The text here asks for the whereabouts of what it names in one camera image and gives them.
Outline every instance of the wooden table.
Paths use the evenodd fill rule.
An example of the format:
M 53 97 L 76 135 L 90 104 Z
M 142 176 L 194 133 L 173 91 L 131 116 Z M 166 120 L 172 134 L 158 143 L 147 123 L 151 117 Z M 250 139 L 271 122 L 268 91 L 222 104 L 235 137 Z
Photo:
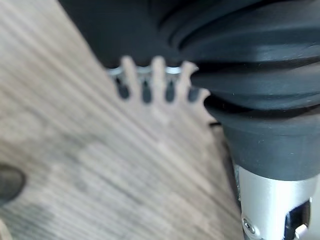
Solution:
M 208 93 L 186 101 L 190 64 L 168 104 L 155 59 L 144 105 L 126 58 L 123 101 L 54 0 L 1 0 L 0 48 L 0 160 L 28 178 L 0 209 L 13 239 L 242 239 Z

